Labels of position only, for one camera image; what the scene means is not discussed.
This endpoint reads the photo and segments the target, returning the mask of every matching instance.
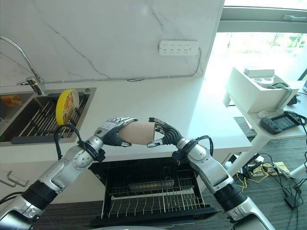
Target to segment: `stainless steel sink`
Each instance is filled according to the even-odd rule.
[[[90,106],[96,88],[76,89],[80,105],[75,109],[70,124],[80,129]],[[25,101],[23,105],[9,108],[1,102],[0,146],[38,144],[53,142],[54,130],[57,128],[55,109],[63,90],[46,91],[46,96],[37,97],[31,92],[17,94]],[[61,130],[60,142],[74,142],[76,134],[69,128]]]

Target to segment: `electrical outlet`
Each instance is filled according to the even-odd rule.
[[[161,40],[159,54],[163,56],[195,56],[199,46],[198,41]]]

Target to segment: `white countertop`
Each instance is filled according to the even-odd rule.
[[[138,82],[95,81],[47,84],[46,89],[97,87],[94,98],[80,129],[87,139],[107,119],[115,116],[136,117],[147,121],[157,117],[178,129],[186,138],[209,135],[213,139],[215,153],[247,151],[251,143],[227,114],[222,101],[215,101],[212,86],[201,78],[155,79]],[[1,93],[28,91],[28,86],[1,87]],[[209,146],[207,140],[200,142]],[[73,143],[62,143],[65,153]],[[105,161],[170,156],[174,146],[149,149],[133,145],[129,148],[104,146]],[[54,143],[0,147],[0,162],[55,161]]]

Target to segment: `faucet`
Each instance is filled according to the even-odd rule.
[[[30,62],[30,60],[29,60],[28,56],[25,54],[25,52],[20,48],[20,46],[18,46],[15,42],[10,40],[9,38],[0,35],[0,39],[10,43],[13,47],[15,47],[21,53],[24,60],[28,64],[30,70],[34,74],[34,77],[28,77],[28,78],[25,79],[25,81],[19,82],[17,84],[25,84],[27,82],[27,84],[32,87],[32,89],[34,90],[34,92],[38,96],[45,96],[44,80],[39,76],[38,72],[36,71],[36,69],[34,68],[32,63]]]

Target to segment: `robot forearm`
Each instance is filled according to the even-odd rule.
[[[98,152],[103,142],[93,136],[87,146]],[[54,198],[72,184],[94,161],[94,154],[80,146],[70,148],[52,164],[25,192],[0,212],[0,229],[28,230]]]
[[[210,156],[208,150],[198,144],[187,148],[189,143],[189,140],[183,138],[177,147],[186,151],[184,154],[191,167],[199,173],[230,222],[236,223],[234,229],[246,229],[248,225],[250,230],[275,230],[254,202],[242,193],[224,167]]]

